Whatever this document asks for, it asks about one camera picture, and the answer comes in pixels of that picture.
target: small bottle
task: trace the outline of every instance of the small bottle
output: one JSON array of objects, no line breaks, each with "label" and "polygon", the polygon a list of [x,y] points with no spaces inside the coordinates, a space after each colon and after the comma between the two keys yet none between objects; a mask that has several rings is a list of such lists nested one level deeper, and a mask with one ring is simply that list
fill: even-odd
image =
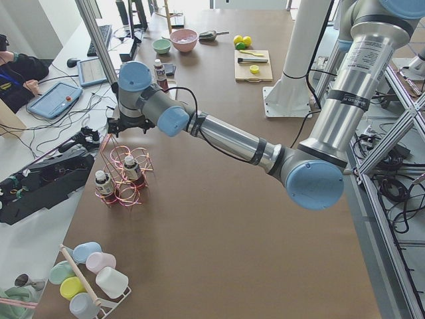
[{"label": "small bottle", "polygon": [[158,58],[155,60],[155,63],[153,63],[153,67],[155,68],[155,77],[157,79],[158,85],[163,89],[168,89],[168,82],[167,82],[167,75],[165,73],[165,68],[163,64],[161,63],[161,60]]},{"label": "small bottle", "polygon": [[95,176],[94,183],[102,196],[102,200],[107,204],[115,203],[118,200],[116,195],[119,195],[119,193],[114,181],[112,181],[111,175],[104,171],[97,171]]},{"label": "small bottle", "polygon": [[141,171],[139,163],[131,155],[124,158],[124,171],[127,179],[134,183],[137,188],[145,187],[145,176]]}]

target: black jacket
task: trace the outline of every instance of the black jacket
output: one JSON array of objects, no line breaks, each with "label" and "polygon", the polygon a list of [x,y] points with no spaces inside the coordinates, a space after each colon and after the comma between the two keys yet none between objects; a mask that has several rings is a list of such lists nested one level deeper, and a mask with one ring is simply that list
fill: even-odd
[{"label": "black jacket", "polygon": [[9,62],[0,66],[0,99],[14,112],[18,112],[21,106],[29,102],[34,94],[23,87],[28,80],[41,80],[48,74],[48,67],[39,59],[27,56],[23,53],[18,55],[15,62]]}]

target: tablet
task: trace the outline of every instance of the tablet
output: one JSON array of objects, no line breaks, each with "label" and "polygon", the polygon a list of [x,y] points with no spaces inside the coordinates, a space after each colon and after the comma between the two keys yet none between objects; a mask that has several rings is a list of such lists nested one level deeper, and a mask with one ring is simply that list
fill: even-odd
[{"label": "tablet", "polygon": [[78,78],[83,88],[107,81],[104,69],[99,58],[90,58],[77,62]]},{"label": "tablet", "polygon": [[55,118],[74,105],[81,93],[81,88],[59,82],[35,100],[27,110],[48,119]]}]

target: pink cup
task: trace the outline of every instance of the pink cup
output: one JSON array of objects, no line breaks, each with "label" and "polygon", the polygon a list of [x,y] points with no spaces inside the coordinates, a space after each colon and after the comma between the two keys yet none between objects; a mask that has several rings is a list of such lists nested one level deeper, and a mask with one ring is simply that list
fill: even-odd
[{"label": "pink cup", "polygon": [[95,252],[90,254],[86,261],[86,267],[88,270],[97,274],[105,267],[114,268],[117,265],[115,257],[108,253]]}]

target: lemon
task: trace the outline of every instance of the lemon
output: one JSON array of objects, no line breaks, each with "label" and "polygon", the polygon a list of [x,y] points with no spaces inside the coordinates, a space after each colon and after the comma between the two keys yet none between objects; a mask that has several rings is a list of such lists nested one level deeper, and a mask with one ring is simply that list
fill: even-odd
[{"label": "lemon", "polygon": [[252,43],[252,39],[251,39],[251,37],[249,37],[248,35],[246,36],[246,37],[243,37],[242,38],[242,42],[247,46],[247,47],[249,47],[250,45],[251,45],[251,43]]},{"label": "lemon", "polygon": [[242,35],[236,35],[233,38],[233,44],[235,45],[236,43],[242,42],[244,40],[244,38],[242,38]]}]

